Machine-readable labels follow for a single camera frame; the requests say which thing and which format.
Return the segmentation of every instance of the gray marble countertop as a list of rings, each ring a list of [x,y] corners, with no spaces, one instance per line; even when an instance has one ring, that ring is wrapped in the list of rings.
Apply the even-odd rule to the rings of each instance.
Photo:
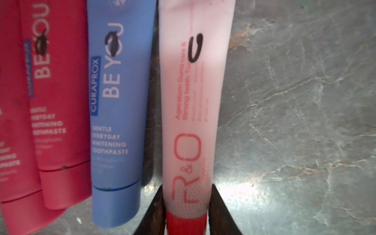
[[[37,235],[138,226],[162,183],[155,35],[140,211],[104,230],[88,199]],[[374,0],[237,0],[214,183],[245,235],[376,235],[375,36]]]

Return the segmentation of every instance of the black marker scribble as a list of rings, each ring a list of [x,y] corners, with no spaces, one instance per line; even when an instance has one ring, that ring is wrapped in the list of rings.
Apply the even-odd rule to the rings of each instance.
[[[188,60],[191,63],[194,63],[199,59],[203,40],[204,40],[204,36],[202,35],[202,33],[197,34],[197,51],[196,51],[196,55],[192,57],[193,37],[190,38],[189,46],[188,46]]]
[[[119,42],[117,37],[117,31],[110,31],[105,37],[105,45],[108,45],[108,41],[112,37],[111,45],[110,45],[110,52],[111,56],[114,57],[116,55],[116,52],[119,49]]]
[[[44,56],[47,52],[47,38],[44,35],[47,29],[44,29],[42,34],[36,38],[35,52],[37,55]]]

